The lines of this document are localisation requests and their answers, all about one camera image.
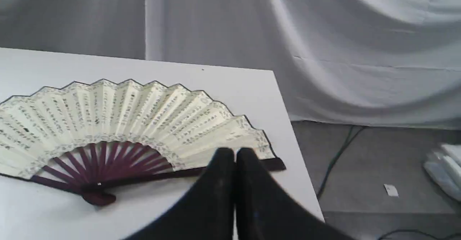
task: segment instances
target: gray floor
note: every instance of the gray floor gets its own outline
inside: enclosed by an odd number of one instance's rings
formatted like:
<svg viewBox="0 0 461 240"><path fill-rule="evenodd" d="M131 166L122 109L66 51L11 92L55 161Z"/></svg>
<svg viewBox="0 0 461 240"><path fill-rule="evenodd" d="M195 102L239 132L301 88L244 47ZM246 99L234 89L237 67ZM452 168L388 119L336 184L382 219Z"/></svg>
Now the gray floor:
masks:
<svg viewBox="0 0 461 240"><path fill-rule="evenodd" d="M318 190L350 126L309 121L292 125ZM441 222L438 232L461 232L454 226L461 222L461 204L433 184L421 166L426 154L440 143L461 143L461 131L374 127L364 130L337 162L319 201L327 223L345 231L353 230L354 236L385 233L396 229L397 224L406 228L419 224L424 229L431 221ZM389 197L383 184L394 185L399 197ZM370 227L373 221L381 229L367 233L374 228Z"/></svg>

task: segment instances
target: paper fan leaf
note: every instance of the paper fan leaf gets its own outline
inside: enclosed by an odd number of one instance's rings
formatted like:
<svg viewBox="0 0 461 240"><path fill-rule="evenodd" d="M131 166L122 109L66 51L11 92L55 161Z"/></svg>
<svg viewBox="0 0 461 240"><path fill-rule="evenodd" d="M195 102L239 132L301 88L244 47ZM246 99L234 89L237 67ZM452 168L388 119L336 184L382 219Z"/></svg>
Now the paper fan leaf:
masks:
<svg viewBox="0 0 461 240"><path fill-rule="evenodd" d="M0 173L93 204L115 197L84 189L195 176L219 147L250 147L268 169L285 169L245 116L181 84L72 82L0 104Z"/></svg>

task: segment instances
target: folding fan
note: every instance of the folding fan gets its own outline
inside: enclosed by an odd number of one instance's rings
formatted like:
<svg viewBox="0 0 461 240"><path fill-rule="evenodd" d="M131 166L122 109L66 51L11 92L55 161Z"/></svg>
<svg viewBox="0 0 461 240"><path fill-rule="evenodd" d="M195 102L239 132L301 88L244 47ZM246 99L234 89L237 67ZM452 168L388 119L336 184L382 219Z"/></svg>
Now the folding fan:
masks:
<svg viewBox="0 0 461 240"><path fill-rule="evenodd" d="M115 201L103 189L196 176L218 147L250 147L269 170L285 169L245 116L180 84L72 82L0 104L0 174L94 205Z"/></svg>

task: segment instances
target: white backdrop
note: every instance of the white backdrop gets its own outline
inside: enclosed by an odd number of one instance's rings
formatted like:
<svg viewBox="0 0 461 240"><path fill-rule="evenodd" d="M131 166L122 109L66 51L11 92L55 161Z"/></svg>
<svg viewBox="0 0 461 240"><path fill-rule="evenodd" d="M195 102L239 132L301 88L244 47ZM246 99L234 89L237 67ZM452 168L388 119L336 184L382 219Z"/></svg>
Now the white backdrop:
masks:
<svg viewBox="0 0 461 240"><path fill-rule="evenodd" d="M0 0L0 46L270 69L293 120L459 129L460 19L461 0Z"/></svg>

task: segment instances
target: white table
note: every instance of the white table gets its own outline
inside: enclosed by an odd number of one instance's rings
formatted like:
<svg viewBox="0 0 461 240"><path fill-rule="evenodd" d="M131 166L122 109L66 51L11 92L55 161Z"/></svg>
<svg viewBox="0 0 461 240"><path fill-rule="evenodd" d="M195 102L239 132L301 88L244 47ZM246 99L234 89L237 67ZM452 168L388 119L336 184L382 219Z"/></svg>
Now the white table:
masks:
<svg viewBox="0 0 461 240"><path fill-rule="evenodd" d="M158 80L203 89L234 115L263 129L286 171L273 173L298 203L323 219L309 174L272 71L141 61L0 48L0 101L29 95L43 85L98 79ZM81 197L46 186L0 178L0 239L120 239L157 218L189 189L193 179L170 179L117 189L117 201L97 209Z"/></svg>

